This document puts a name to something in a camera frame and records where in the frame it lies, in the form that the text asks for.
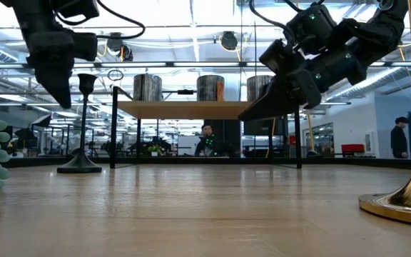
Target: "wooden surface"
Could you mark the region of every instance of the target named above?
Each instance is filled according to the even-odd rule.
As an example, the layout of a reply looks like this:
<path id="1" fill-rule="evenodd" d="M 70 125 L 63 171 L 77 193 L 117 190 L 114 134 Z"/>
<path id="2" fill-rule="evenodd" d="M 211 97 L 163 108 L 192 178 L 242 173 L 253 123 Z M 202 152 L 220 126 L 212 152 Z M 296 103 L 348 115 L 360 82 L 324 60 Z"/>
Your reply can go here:
<path id="1" fill-rule="evenodd" d="M 411 225 L 357 197 L 410 171 L 357 166 L 131 166 L 95 174 L 13 168 L 0 256 L 411 256 Z"/>
<path id="2" fill-rule="evenodd" d="M 118 108 L 138 119 L 238 119 L 251 102 L 119 101 Z"/>

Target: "person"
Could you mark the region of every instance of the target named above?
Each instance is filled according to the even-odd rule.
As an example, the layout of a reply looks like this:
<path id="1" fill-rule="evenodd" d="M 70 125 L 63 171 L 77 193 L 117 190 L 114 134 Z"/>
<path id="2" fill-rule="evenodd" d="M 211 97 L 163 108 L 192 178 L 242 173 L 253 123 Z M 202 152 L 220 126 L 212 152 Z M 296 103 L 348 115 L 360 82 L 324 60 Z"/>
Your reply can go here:
<path id="1" fill-rule="evenodd" d="M 204 124 L 201 127 L 201 130 L 202 130 L 202 136 L 200 137 L 201 141 L 196 146 L 196 150 L 194 152 L 195 156 L 204 156 L 204 155 L 206 155 L 206 143 L 203 139 L 213 135 L 213 128 L 212 128 L 211 125 Z"/>
<path id="2" fill-rule="evenodd" d="M 405 137 L 404 128 L 408 120 L 405 117 L 399 117 L 395 123 L 396 126 L 391 131 L 392 155 L 395 158 L 407 158 L 407 138 Z"/>

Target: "ceiling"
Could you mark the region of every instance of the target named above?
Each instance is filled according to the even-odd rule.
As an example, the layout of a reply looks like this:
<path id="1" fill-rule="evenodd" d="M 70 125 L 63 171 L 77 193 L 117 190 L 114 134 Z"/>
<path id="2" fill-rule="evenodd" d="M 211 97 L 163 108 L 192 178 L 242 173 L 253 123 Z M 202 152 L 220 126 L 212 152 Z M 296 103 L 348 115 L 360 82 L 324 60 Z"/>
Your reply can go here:
<path id="1" fill-rule="evenodd" d="M 255 0 L 256 9 L 269 19 L 286 23 L 294 17 L 295 12 L 280 0 Z M 358 21 L 367 21 L 376 10 L 373 4 L 357 4 L 363 1 L 326 0 L 325 5 L 336 22 L 343 18 L 355 18 Z M 248 8 L 248 0 L 240 4 L 240 0 L 144 0 L 134 4 L 128 0 L 103 0 L 109 8 L 124 16 L 144 23 L 147 27 L 144 35 L 137 39 L 126 41 L 134 54 L 135 62 L 147 61 L 255 61 L 275 40 L 283 38 L 280 28 L 267 24 L 253 15 Z M 300 8 L 306 8 L 311 2 L 299 0 Z M 137 34 L 140 29 L 126 21 L 116 18 L 100 7 L 101 15 L 77 27 L 77 32 L 93 32 L 95 34 L 109 34 L 121 32 L 124 36 Z M 405 18 L 405 32 L 402 38 L 403 58 L 411 60 L 411 35 L 408 16 Z M 233 31 L 239 41 L 240 51 L 225 51 L 219 44 L 219 38 L 224 31 Z M 105 51 L 105 41 L 100 42 L 98 53 Z M 23 41 L 19 24 L 11 9 L 0 3 L 0 49 L 18 57 L 24 63 L 27 50 Z M 397 50 L 383 61 L 401 61 L 401 51 Z M 108 52 L 98 56 L 95 62 L 118 62 L 117 56 Z M 383 68 L 371 68 L 372 73 Z M 100 76 L 96 82 L 95 91 L 110 91 L 112 85 L 118 85 L 132 94 L 133 76 L 136 74 L 156 74 L 163 80 L 163 90 L 195 89 L 196 79 L 206 74 L 218 74 L 225 77 L 226 87 L 230 89 L 228 99 L 238 101 L 245 99 L 246 79 L 255 75 L 254 68 L 245 68 L 243 72 L 235 68 L 124 68 L 119 69 L 125 76 L 121 81 L 112 82 L 107 78 L 110 69 L 75 69 L 74 74 L 86 72 Z M 259 67 L 257 75 L 271 75 L 272 73 Z M 25 69 L 0 69 L 0 92 L 30 92 L 26 95 L 32 102 L 51 103 L 54 100 L 44 94 L 41 86 L 37 86 L 32 71 Z M 78 91 L 78 78 L 72 76 L 70 80 L 72 91 Z M 341 86 L 332 87 L 335 92 Z M 75 102 L 80 96 L 73 96 Z M 169 101 L 195 101 L 196 95 L 171 94 Z M 110 95 L 96 95 L 92 102 L 111 102 Z M 45 107 L 48 110 L 58 110 L 57 107 Z"/>

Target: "wooden shelf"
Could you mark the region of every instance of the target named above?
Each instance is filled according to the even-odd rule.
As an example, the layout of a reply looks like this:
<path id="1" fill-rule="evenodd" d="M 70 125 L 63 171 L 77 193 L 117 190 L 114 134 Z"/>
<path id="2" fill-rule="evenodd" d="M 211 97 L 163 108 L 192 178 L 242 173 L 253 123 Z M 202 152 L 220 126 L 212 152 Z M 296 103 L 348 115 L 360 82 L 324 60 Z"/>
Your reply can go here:
<path id="1" fill-rule="evenodd" d="M 118 108 L 137 119 L 238 119 L 251 102 L 119 101 Z"/>

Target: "black candle holder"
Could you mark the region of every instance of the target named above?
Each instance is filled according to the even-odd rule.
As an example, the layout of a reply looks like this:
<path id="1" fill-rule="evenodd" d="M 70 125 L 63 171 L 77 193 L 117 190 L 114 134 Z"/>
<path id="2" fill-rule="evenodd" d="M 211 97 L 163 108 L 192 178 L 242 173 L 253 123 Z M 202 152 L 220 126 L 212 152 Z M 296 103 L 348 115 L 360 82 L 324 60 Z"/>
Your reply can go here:
<path id="1" fill-rule="evenodd" d="M 97 166 L 85 154 L 86 104 L 88 103 L 88 96 L 93 92 L 94 81 L 97 78 L 90 74 L 79 74 L 78 79 L 80 80 L 78 88 L 83 94 L 80 150 L 72 160 L 56 169 L 58 173 L 96 173 L 102 171 L 102 168 Z"/>

